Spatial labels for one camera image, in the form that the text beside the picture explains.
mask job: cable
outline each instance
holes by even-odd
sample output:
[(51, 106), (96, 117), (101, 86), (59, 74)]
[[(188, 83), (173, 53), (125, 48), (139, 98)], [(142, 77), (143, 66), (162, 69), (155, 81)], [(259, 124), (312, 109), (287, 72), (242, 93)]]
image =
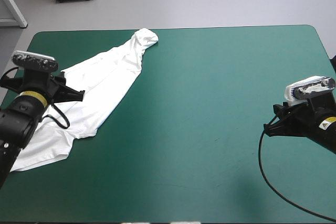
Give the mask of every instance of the cable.
[(15, 69), (19, 69), (19, 67), (11, 68), (11, 69), (9, 69), (8, 71), (6, 71), (6, 72), (2, 75), (1, 79), (2, 79), (3, 77), (7, 76), (8, 73), (12, 72), (12, 71), (15, 70)]
[(64, 115), (64, 113), (54, 104), (52, 103), (51, 106), (58, 112), (58, 114), (64, 119), (64, 121), (67, 123), (67, 126), (64, 126), (63, 124), (61, 124), (56, 118), (54, 118), (52, 115), (45, 115), (42, 120), (44, 118), (50, 118), (52, 119), (59, 127), (61, 127), (62, 129), (67, 129), (70, 126), (70, 122), (68, 120), (68, 118)]
[[(296, 113), (301, 107), (298, 107), (297, 109), (293, 110), (292, 111), (292, 114), (293, 113)], [(278, 117), (278, 114), (276, 114), (274, 116), (274, 118), (267, 124), (267, 126), (270, 126), (274, 120)], [(260, 168), (260, 171), (261, 171), (261, 174), (266, 182), (266, 184), (269, 186), (269, 188), (271, 188), (281, 199), (283, 199), (284, 201), (286, 201), (287, 203), (290, 203), (292, 206), (295, 206), (296, 208), (308, 213), (308, 214), (311, 214), (311, 215), (314, 215), (316, 217), (319, 217), (319, 218), (322, 218), (322, 219), (325, 219), (325, 220), (329, 220), (329, 221), (332, 221), (332, 222), (336, 222), (336, 219), (333, 219), (331, 217), (327, 217), (327, 216), (324, 216), (324, 215), (321, 215), (321, 214), (318, 214), (316, 212), (313, 212), (313, 211), (310, 211), (308, 210), (307, 208), (304, 208), (304, 207), (301, 207), (299, 206), (298, 204), (295, 204), (293, 201), (287, 199), (285, 196), (283, 196), (274, 186), (271, 185), (271, 183), (268, 181), (265, 173), (264, 173), (264, 169), (263, 169), (263, 165), (261, 163), (261, 146), (262, 146), (262, 140), (264, 138), (264, 135), (265, 135), (265, 130), (263, 130), (261, 136), (260, 136), (260, 141), (259, 141), (259, 148), (258, 148), (258, 161), (259, 161), (259, 168)]]

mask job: floor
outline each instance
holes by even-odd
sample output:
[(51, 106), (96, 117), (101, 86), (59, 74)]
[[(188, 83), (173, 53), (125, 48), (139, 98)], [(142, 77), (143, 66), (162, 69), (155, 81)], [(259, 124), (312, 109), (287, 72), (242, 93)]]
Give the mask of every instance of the floor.
[[(14, 49), (47, 30), (186, 28), (309, 24), (336, 55), (334, 0), (15, 0), (28, 27), (0, 28), (0, 72)], [(0, 89), (0, 101), (5, 94)]]

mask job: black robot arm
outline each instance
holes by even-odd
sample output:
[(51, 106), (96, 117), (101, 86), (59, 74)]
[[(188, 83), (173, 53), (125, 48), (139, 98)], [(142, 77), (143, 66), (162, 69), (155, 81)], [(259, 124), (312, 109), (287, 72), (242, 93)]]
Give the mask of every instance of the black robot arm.
[(82, 101), (84, 91), (66, 86), (64, 73), (54, 77), (58, 69), (54, 58), (31, 52), (15, 51), (15, 65), (23, 68), (21, 78), (0, 79), (0, 87), (19, 95), (0, 109), (0, 187), (4, 183), (20, 151), (27, 146), (49, 105), (57, 102)]

